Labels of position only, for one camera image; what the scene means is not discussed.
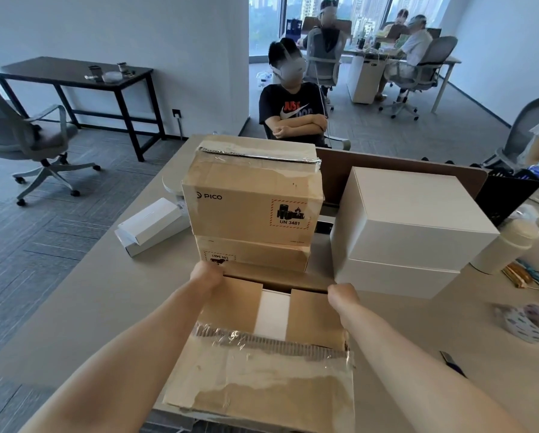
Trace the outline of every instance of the boy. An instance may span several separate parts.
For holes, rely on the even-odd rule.
[[[269,46],[269,64],[279,85],[268,85],[259,97],[259,124],[268,138],[327,147],[324,98],[316,84],[303,82],[306,63],[294,40]]]

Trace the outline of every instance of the open cardboard box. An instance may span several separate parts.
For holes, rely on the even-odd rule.
[[[260,431],[354,431],[352,357],[324,291],[333,280],[225,265],[163,402]]]

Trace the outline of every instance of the hair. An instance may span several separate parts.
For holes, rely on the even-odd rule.
[[[298,49],[297,45],[295,45],[295,42],[292,38],[281,38],[280,42],[273,42],[269,44],[269,52],[268,52],[268,59],[269,64],[272,67],[278,68],[278,64],[282,61],[287,59],[286,54],[283,51],[283,47],[286,48],[286,51],[291,56],[299,56],[301,57],[302,52]]]
[[[424,15],[416,15],[414,18],[412,18],[412,21],[416,21],[416,23],[421,24],[423,27],[426,27],[427,19]]]
[[[337,7],[338,2],[336,0],[322,0],[320,3],[320,10],[325,9],[326,7]]]

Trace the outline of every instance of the desk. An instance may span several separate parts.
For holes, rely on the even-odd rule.
[[[192,138],[193,145],[199,142]],[[1,350],[0,376],[17,383],[61,385],[103,344],[188,279],[199,259],[189,230],[134,259],[113,232],[141,208],[171,197],[162,179],[179,166],[176,157]],[[308,271],[331,273],[328,246],[328,236],[316,234]],[[485,275],[467,266],[432,300],[366,292],[360,298],[430,355],[439,359],[438,350],[449,352],[474,384],[539,433],[539,344],[530,345],[498,326],[490,305],[539,302],[539,291],[518,290],[502,274]],[[356,431],[413,433],[359,352],[355,362]],[[154,408],[161,423],[181,422],[179,412],[161,399]]]
[[[356,47],[350,46],[350,47],[346,47],[343,50],[343,54],[363,57],[365,52],[364,50],[359,50]],[[448,84],[448,80],[450,79],[450,74],[452,74],[452,70],[454,69],[454,65],[459,64],[459,63],[462,63],[462,61],[453,56],[448,56],[448,59],[446,59],[444,63],[444,65],[448,66],[448,71],[446,72],[446,75],[444,76],[444,79],[442,80],[442,85],[440,86],[440,90],[438,91],[438,95],[436,97],[436,100],[434,101],[434,106],[432,106],[432,112],[434,114],[436,114],[436,109],[438,109],[438,105],[440,104],[442,95],[444,95],[444,90],[446,89],[446,85]]]
[[[73,123],[79,129],[81,127],[87,127],[90,129],[127,132],[129,134],[129,137],[131,138],[131,144],[135,149],[137,159],[140,162],[143,162],[143,153],[146,152],[158,140],[161,140],[165,137],[163,120],[161,119],[161,114],[159,112],[159,104],[157,102],[157,96],[155,95],[155,88],[153,86],[153,79],[151,78],[151,73],[153,72],[153,69],[142,67],[129,67],[129,70],[131,72],[135,72],[135,75],[133,75],[132,77],[124,78],[120,82],[106,84],[104,82],[95,82],[93,80],[85,79],[85,75],[91,74],[91,71],[88,68],[89,65],[99,65],[103,72],[119,71],[119,68],[116,65],[112,64],[85,62],[83,60],[60,59],[58,57],[35,57],[34,59],[28,59],[21,62],[12,63],[10,65],[5,65],[4,67],[0,68],[0,85],[3,87],[6,94],[9,96],[10,100],[13,102],[19,114],[25,118],[28,118],[28,114],[24,110],[13,90],[11,89],[11,86],[8,84],[7,80],[21,80],[26,82],[35,82],[54,86],[57,91],[57,94],[59,95],[59,98],[61,99],[61,102],[63,102],[63,106],[67,110],[67,114],[71,118],[71,123]],[[122,90],[142,80],[145,80],[147,83],[147,88],[149,90],[149,98],[153,107],[153,113],[155,114],[154,119],[130,116],[125,100],[123,99]],[[62,86],[114,92],[115,98],[117,99],[117,104],[119,105],[119,109],[121,110],[121,115],[106,114],[104,112],[83,111],[81,109],[72,109],[65,93],[63,92]],[[127,129],[124,130],[107,126],[82,124],[78,122],[76,115],[89,115],[123,120]],[[151,133],[144,131],[136,131],[133,128],[134,121],[141,123],[157,124],[159,132]],[[140,146],[139,141],[137,140],[137,135],[148,135],[151,138],[145,144]]]

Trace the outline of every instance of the nike t-shirt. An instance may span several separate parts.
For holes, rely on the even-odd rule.
[[[323,106],[323,97],[320,88],[310,82],[302,83],[296,94],[290,93],[281,85],[271,84],[264,88],[259,97],[259,124],[265,126],[265,132],[272,140],[276,138],[272,131],[265,125],[265,121],[273,116],[279,116],[282,120],[293,117],[301,117],[308,114],[321,114],[327,116]],[[283,138],[298,143],[311,143],[324,145],[322,135],[304,135],[301,137]]]

